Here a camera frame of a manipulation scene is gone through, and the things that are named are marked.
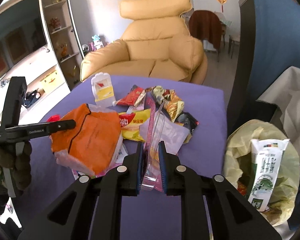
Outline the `left gloved hand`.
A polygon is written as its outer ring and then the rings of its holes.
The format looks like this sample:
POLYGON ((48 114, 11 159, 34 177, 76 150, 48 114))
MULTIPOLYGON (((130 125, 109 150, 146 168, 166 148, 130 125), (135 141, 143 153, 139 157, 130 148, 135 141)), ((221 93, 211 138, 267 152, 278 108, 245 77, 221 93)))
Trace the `left gloved hand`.
POLYGON ((4 212, 9 199, 3 169, 7 168, 11 171, 16 187, 20 191, 24 191, 32 179, 30 165, 32 146, 30 142, 24 142, 23 152, 19 156, 15 156, 11 150, 11 146, 0 147, 0 215, 4 212))

